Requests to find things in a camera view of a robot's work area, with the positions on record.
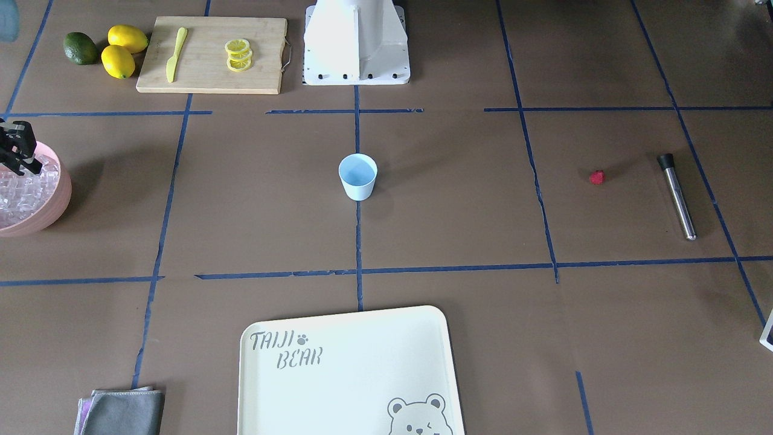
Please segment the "red strawberry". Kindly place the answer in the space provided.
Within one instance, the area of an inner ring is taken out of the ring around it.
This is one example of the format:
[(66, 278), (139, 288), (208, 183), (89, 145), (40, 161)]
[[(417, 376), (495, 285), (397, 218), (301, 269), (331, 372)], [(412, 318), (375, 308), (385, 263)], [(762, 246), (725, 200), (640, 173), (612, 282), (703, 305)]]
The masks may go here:
[(589, 176), (589, 181), (594, 185), (602, 185), (606, 181), (606, 173), (602, 170), (593, 171)]

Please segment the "pink bowl of ice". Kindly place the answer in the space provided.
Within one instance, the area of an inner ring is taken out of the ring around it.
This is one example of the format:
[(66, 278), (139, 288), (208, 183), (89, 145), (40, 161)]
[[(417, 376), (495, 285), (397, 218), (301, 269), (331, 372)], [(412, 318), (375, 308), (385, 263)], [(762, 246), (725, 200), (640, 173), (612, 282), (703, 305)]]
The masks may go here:
[(38, 141), (39, 174), (21, 168), (22, 175), (1, 168), (1, 236), (21, 237), (41, 231), (58, 220), (69, 205), (72, 181), (50, 146)]

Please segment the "light blue plastic cup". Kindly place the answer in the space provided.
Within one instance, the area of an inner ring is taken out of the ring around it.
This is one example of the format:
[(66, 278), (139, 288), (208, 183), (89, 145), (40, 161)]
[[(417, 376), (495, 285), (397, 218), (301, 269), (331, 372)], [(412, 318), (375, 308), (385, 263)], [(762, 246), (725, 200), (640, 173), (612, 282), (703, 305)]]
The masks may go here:
[(346, 156), (338, 166), (338, 175), (346, 196), (354, 201), (364, 201), (371, 196), (377, 174), (375, 160), (359, 152)]

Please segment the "green avocado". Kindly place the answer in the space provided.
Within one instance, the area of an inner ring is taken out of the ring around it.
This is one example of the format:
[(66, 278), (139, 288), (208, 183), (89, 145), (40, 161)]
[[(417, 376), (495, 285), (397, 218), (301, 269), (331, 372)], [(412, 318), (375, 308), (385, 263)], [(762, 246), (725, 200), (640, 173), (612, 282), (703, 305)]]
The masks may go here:
[(94, 41), (81, 32), (67, 33), (63, 39), (63, 52), (67, 60), (78, 66), (93, 65), (100, 60)]

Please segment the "bamboo cutting board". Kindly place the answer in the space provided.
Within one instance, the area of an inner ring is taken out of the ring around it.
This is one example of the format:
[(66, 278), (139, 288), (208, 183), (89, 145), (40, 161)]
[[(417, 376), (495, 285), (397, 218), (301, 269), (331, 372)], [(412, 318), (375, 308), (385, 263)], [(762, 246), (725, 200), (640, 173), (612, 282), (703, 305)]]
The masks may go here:
[[(180, 27), (187, 28), (188, 35), (176, 80), (167, 83), (165, 64)], [(136, 89), (143, 93), (279, 94), (286, 36), (285, 18), (158, 16)], [(231, 39), (251, 43), (250, 69), (232, 72), (226, 67), (224, 44)]]

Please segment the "yellow lemon slices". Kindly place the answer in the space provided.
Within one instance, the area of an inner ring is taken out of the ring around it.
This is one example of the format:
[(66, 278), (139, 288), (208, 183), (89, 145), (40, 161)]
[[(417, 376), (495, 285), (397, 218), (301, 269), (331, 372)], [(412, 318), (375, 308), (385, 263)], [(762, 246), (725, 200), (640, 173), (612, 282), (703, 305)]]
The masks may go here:
[(247, 39), (231, 39), (224, 44), (226, 67), (232, 72), (250, 69), (253, 63), (253, 50)]

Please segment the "grey folded cloth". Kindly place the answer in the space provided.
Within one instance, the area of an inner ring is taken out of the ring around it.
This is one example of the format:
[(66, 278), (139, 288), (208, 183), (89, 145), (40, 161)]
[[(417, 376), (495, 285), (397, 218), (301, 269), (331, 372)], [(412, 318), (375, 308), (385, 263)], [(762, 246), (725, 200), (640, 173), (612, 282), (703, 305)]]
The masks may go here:
[(74, 434), (158, 434), (165, 396), (150, 386), (94, 389), (78, 402)]

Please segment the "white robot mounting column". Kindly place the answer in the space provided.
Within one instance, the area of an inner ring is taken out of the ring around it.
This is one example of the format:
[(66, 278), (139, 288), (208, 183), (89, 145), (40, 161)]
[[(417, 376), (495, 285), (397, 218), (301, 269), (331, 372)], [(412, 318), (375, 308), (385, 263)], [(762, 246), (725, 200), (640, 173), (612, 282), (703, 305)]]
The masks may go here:
[(302, 80), (310, 86), (405, 85), (411, 79), (403, 6), (318, 1), (306, 8)]

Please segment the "cream bear serving tray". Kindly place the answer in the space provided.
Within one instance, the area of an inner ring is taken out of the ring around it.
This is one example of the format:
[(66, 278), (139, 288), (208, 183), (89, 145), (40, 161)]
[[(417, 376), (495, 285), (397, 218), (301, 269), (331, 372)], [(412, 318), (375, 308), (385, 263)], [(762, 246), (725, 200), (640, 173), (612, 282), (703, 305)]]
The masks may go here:
[(430, 305), (267, 320), (241, 334), (238, 434), (464, 434)]

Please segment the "steel muddler black tip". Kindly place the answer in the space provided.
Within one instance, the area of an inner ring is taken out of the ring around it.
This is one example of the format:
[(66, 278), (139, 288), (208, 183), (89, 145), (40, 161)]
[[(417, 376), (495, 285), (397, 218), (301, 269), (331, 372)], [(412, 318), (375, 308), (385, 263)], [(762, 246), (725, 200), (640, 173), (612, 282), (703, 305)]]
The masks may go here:
[(687, 202), (676, 174), (674, 156), (671, 153), (665, 153), (657, 156), (656, 160), (664, 173), (682, 233), (685, 239), (696, 240), (698, 234), (696, 234), (692, 217), (690, 217), (690, 212), (688, 212)]

